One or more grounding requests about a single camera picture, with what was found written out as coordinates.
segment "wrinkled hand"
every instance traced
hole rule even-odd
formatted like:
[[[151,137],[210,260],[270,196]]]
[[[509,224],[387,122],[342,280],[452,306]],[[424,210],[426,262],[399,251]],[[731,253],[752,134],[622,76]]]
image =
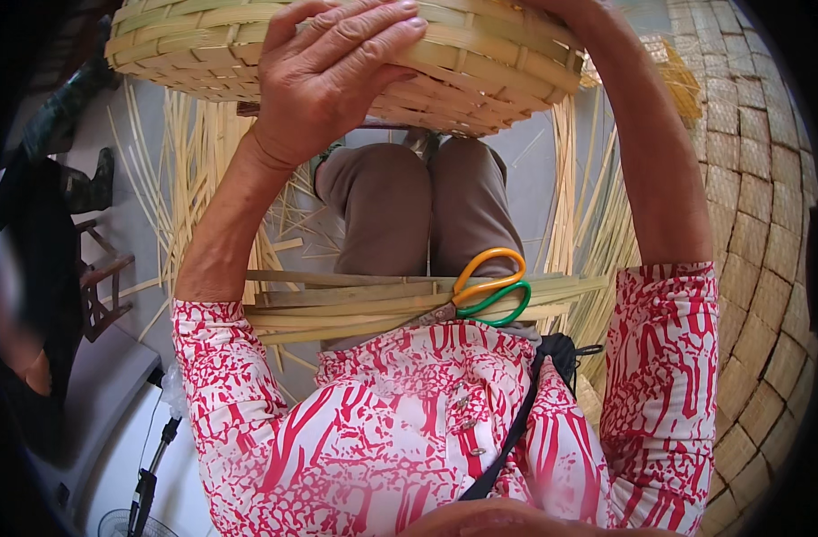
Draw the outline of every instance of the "wrinkled hand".
[[[424,36],[414,0],[300,0],[276,13],[259,60],[254,136],[264,162],[288,171],[357,127],[373,99],[416,72],[389,64]],[[296,34],[296,24],[313,17]]]

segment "wooden chair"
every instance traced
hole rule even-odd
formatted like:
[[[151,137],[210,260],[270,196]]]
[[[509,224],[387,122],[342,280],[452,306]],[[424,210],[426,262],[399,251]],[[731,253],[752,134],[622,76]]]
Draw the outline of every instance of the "wooden chair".
[[[84,263],[81,255],[81,241],[78,241],[78,273],[81,274],[81,307],[84,314],[84,336],[91,343],[98,338],[106,328],[117,319],[125,315],[131,308],[131,303],[119,305],[119,271],[135,260],[133,253],[120,253],[95,231],[97,222],[87,220],[75,226],[78,236],[86,231],[95,242],[108,253],[109,259],[102,266]],[[99,299],[99,282],[111,277],[111,308],[108,309]]]

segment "gray floor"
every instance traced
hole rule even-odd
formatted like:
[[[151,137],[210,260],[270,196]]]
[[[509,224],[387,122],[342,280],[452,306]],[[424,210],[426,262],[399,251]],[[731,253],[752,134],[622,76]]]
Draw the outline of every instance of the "gray floor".
[[[665,3],[662,0],[642,0],[640,2],[618,0],[618,3],[625,6],[625,13],[638,33],[667,33],[670,31]],[[164,89],[146,81],[133,81],[133,84],[146,144],[150,148],[154,148],[150,153],[154,165],[157,166],[158,149],[160,148],[164,129],[162,111]],[[582,89],[575,97],[577,192],[582,188],[583,169],[588,153],[588,139],[591,132],[596,91],[603,91],[603,89]],[[596,180],[600,169],[600,160],[613,125],[611,108],[605,94],[601,103],[589,179],[592,184]],[[19,117],[29,117],[30,109],[34,106],[37,105],[30,102],[22,109]],[[113,140],[107,113],[108,107],[112,111],[122,148],[116,147]],[[15,132],[12,138],[17,139]],[[553,140],[550,113],[535,113],[532,119],[517,123],[512,129],[484,139],[487,144],[498,151],[502,159],[508,164],[510,212],[516,228],[525,242],[526,261],[529,267],[534,266],[537,256],[542,253],[540,252],[540,238],[543,236],[550,206],[554,200],[555,151]],[[350,147],[386,141],[388,141],[388,133],[385,131],[355,131],[347,136],[347,145]],[[117,155],[120,150],[125,151],[126,155],[128,155],[128,147],[131,145],[133,145],[133,136],[128,125],[124,92],[121,89],[116,92],[103,91],[91,103],[81,119],[72,150],[60,156],[60,161],[91,174],[92,170],[95,169],[99,150],[102,147],[114,147]],[[591,192],[591,184],[588,185],[587,192]],[[310,204],[311,207],[317,204],[312,199],[307,200],[305,203]],[[121,289],[139,284],[157,275],[158,248],[155,234],[135,198],[134,189],[119,158],[116,159],[113,207],[100,214],[91,213],[75,217],[75,220],[79,222],[92,217],[99,220],[99,231],[117,249],[135,254],[135,263],[126,268],[121,276]],[[320,213],[316,219],[306,225],[320,234],[327,233],[337,242],[343,236],[342,231],[339,229],[341,223],[333,215],[328,214],[328,211]],[[270,227],[270,234],[273,234],[273,231],[272,226]],[[281,237],[280,240],[300,236],[306,244],[323,243],[321,236],[308,235],[293,231]],[[92,255],[97,259],[100,255],[97,245],[92,243],[92,240],[88,237],[84,238],[83,247],[87,257]],[[312,260],[302,259],[302,257],[303,254],[299,248],[286,250],[280,254],[282,263],[287,270],[328,272],[333,265],[333,258]],[[99,295],[109,294],[109,286],[105,286],[103,290],[99,291]],[[167,290],[157,287],[132,295],[130,300],[134,303],[134,308],[116,323],[117,326],[135,338],[139,337],[166,299]],[[165,309],[143,338],[145,345],[161,355],[162,362],[166,367],[173,360],[170,333],[170,317]],[[307,361],[316,363],[316,357],[314,356],[317,350],[316,344],[290,345],[289,349]],[[281,380],[294,395],[304,397],[313,392],[315,386],[313,385],[311,371],[294,362],[285,362],[285,367],[283,375],[278,374],[276,368],[273,367],[272,369],[278,377],[281,377]]]

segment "forearm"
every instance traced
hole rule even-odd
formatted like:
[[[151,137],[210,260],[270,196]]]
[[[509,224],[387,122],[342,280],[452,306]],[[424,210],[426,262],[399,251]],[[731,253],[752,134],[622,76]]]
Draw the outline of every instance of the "forearm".
[[[241,300],[251,245],[265,211],[289,172],[265,166],[253,134],[242,138],[221,185],[194,230],[175,295],[178,300],[223,303]]]
[[[642,263],[712,260],[695,151],[651,57],[612,6],[585,2],[578,14],[562,15],[584,42],[612,104]]]

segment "woven bamboo basket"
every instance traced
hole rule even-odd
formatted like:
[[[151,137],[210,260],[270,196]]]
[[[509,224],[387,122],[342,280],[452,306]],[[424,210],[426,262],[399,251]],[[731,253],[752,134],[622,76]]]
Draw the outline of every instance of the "woven bamboo basket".
[[[105,56],[119,72],[199,99],[259,102],[261,44],[288,3],[127,0]],[[559,21],[510,0],[428,0],[419,11],[429,22],[425,38],[398,63],[424,74],[392,84],[370,115],[484,136],[578,90],[582,45]]]

